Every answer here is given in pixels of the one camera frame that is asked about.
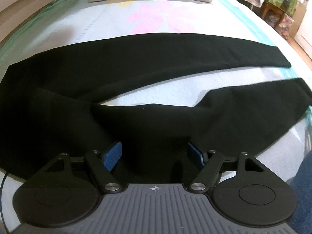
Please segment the black pants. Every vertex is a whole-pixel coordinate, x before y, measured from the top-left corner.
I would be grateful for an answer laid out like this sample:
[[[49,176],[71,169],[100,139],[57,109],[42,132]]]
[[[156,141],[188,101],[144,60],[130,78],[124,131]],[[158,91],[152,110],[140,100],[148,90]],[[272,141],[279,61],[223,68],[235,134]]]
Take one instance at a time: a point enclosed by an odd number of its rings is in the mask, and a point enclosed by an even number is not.
[[[124,181],[172,182],[192,144],[236,157],[282,137],[311,105],[303,79],[211,90],[194,107],[103,106],[169,79],[245,66],[289,68],[276,47],[231,37],[152,33],[67,45],[10,65],[1,81],[1,168],[29,179],[60,153],[122,143]]]

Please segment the blue jeans leg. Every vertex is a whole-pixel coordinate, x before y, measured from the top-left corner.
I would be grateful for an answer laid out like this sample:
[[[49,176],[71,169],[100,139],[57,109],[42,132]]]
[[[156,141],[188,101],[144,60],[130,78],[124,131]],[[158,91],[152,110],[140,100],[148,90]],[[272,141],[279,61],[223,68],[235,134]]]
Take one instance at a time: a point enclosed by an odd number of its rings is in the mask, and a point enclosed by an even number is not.
[[[307,155],[290,186],[298,199],[290,226],[298,233],[311,233],[311,155]]]

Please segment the floral bed blanket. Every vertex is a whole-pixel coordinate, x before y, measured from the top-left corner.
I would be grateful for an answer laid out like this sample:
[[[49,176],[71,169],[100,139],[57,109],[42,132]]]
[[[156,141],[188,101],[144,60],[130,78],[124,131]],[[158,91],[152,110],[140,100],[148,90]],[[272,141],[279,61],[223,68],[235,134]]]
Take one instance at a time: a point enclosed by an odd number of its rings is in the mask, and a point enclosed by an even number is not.
[[[121,94],[104,101],[110,106],[134,106],[143,104],[172,104],[192,106],[208,90],[226,86],[292,79],[302,77],[311,87],[311,70],[293,48],[273,33],[273,29],[261,22],[254,13],[234,0],[217,0],[210,4],[182,0],[118,0],[88,4],[87,0],[60,0],[44,12],[47,16],[31,23],[16,41],[30,41],[30,34],[38,34],[31,40],[33,49],[39,50],[144,33],[202,33],[237,37],[276,46],[291,63],[291,68],[236,68],[188,75],[168,82],[154,83],[142,89]],[[287,183],[296,176],[308,177],[302,172],[311,162],[306,155],[311,152],[311,111],[308,109],[293,127],[276,143],[256,158]],[[23,233],[22,223],[13,209],[13,192],[22,184],[21,178],[9,174],[4,185],[3,204],[5,222],[11,233]]]

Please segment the wooden stool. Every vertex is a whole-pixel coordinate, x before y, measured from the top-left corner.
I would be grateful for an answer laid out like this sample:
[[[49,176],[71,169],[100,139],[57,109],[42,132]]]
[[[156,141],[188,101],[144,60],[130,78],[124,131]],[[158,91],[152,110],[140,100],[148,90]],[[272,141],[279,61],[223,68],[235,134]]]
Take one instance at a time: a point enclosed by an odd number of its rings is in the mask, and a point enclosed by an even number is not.
[[[264,19],[266,14],[269,11],[273,11],[276,14],[278,14],[279,16],[284,16],[285,12],[283,10],[281,10],[279,7],[276,7],[275,5],[265,1],[262,6],[261,6],[261,19]]]

